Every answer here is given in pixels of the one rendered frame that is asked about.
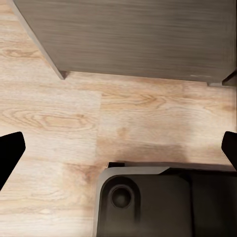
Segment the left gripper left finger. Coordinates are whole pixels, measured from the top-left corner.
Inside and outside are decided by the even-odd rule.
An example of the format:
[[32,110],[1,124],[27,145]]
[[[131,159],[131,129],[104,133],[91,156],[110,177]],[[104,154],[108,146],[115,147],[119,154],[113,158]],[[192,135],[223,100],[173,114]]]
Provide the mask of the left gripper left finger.
[[0,137],[0,190],[25,149],[25,140],[21,131]]

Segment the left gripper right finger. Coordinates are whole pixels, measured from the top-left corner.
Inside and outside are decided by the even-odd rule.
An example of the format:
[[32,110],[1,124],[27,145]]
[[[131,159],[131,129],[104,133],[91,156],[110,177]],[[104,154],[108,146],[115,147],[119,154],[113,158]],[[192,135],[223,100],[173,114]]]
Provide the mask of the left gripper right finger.
[[237,171],[237,133],[226,131],[221,149]]

